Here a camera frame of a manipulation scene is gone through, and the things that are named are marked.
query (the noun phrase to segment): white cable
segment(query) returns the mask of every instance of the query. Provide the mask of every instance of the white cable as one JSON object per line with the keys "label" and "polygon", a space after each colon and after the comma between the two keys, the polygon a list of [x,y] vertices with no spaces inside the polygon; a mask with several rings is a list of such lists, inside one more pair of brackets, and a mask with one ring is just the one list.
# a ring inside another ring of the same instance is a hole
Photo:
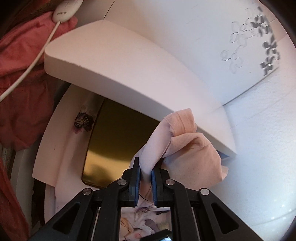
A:
{"label": "white cable", "polygon": [[2,95],[0,95],[0,102],[6,96],[8,96],[23,81],[23,79],[31,72],[31,70],[34,68],[34,66],[36,65],[36,63],[38,62],[38,60],[41,58],[42,54],[44,53],[44,50],[45,50],[46,46],[49,44],[50,40],[52,39],[52,36],[54,35],[55,31],[59,27],[60,23],[61,23],[60,21],[58,21],[56,23],[54,29],[52,30],[52,32],[50,33],[48,39],[46,40],[45,45],[43,46],[43,48],[41,49],[41,51],[39,52],[37,57],[34,59],[34,61],[31,63],[31,65],[26,69],[26,71]]}

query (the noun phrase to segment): black wire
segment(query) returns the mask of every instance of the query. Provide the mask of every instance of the black wire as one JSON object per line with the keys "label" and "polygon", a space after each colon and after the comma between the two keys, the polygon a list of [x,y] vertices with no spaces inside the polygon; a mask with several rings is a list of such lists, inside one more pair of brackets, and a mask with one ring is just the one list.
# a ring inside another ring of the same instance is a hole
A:
{"label": "black wire", "polygon": [[[139,196],[140,196],[141,198],[143,198],[141,194],[139,194]],[[145,199],[146,201],[148,201],[146,198],[143,198],[143,199]]]}
{"label": "black wire", "polygon": [[108,14],[110,8],[109,8],[108,11],[106,12],[106,14],[105,14],[105,16],[104,16],[104,19],[105,19],[105,17],[107,16],[107,14]]}

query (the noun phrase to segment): white cloth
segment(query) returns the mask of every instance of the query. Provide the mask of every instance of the white cloth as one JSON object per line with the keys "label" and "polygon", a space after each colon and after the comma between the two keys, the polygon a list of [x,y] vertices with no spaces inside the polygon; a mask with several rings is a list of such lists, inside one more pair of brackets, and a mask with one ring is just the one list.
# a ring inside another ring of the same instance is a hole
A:
{"label": "white cloth", "polygon": [[148,200],[139,197],[138,206],[147,207],[153,202],[151,171],[161,157],[161,168],[189,189],[208,188],[226,177],[228,168],[221,166],[211,142],[196,129],[190,109],[174,112],[164,117],[147,144],[136,153],[141,168],[140,194]]}

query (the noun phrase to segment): black printed pattern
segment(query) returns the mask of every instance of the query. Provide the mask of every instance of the black printed pattern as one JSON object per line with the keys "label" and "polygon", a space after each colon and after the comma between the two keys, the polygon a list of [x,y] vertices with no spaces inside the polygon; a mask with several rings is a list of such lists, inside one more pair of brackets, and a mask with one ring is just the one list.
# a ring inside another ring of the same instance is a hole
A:
{"label": "black printed pattern", "polygon": [[91,131],[94,124],[94,118],[91,115],[88,115],[85,112],[79,112],[75,118],[73,130],[77,134],[83,129],[86,131]]}
{"label": "black printed pattern", "polygon": [[236,43],[237,48],[233,53],[229,53],[228,50],[223,50],[220,54],[222,61],[228,61],[230,63],[229,70],[235,74],[237,69],[242,67],[243,59],[239,57],[239,49],[247,46],[247,40],[252,37],[262,37],[265,34],[270,34],[270,42],[264,42],[262,46],[266,49],[265,62],[260,64],[263,69],[263,73],[266,76],[268,71],[273,70],[273,61],[280,59],[280,54],[277,51],[277,43],[275,41],[272,29],[270,28],[269,22],[266,16],[263,15],[263,11],[260,7],[257,8],[259,14],[255,17],[249,17],[246,19],[243,25],[239,22],[232,22],[231,29],[233,33],[230,35],[230,42]]}

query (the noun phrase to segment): curved white panel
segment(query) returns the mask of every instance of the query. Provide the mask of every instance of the curved white panel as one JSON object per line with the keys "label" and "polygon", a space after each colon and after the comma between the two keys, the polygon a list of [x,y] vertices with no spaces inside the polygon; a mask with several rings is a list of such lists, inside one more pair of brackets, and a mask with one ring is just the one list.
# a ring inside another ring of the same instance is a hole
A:
{"label": "curved white panel", "polygon": [[154,119],[191,108],[213,145],[235,153],[224,109],[204,84],[146,38],[106,20],[79,27],[45,50],[48,74],[105,96]]}

